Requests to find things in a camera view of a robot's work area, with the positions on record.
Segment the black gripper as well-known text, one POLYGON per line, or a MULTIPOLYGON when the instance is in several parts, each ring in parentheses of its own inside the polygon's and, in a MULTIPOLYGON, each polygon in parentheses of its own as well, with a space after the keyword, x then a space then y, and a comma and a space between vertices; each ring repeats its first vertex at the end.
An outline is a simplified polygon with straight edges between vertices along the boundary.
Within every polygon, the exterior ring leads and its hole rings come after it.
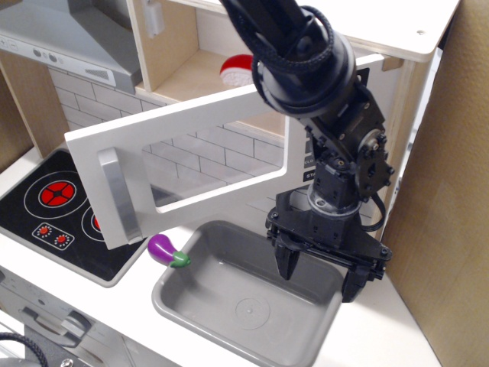
POLYGON ((368 281, 385 272, 392 251, 364 229, 359 205, 341 213, 334 206, 312 203, 302 211, 291 205, 292 195, 291 191, 277 195, 266 221, 280 276, 291 279, 303 252, 325 259, 349 269, 342 285, 342 302, 353 302, 368 281))

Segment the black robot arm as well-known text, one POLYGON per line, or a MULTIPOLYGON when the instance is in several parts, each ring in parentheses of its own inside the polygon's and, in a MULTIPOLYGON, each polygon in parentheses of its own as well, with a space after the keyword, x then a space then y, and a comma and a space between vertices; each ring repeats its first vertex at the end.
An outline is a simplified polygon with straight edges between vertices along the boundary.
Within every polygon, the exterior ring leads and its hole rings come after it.
POLYGON ((318 9, 294 1, 226 1, 224 8, 253 54, 251 75, 264 102, 296 119, 311 139, 316 169, 308 210, 280 193, 267 216, 280 276, 290 279, 306 252, 347 268, 342 300, 382 278, 391 250, 371 236, 359 210, 390 185, 384 117, 359 80, 354 52, 318 9))

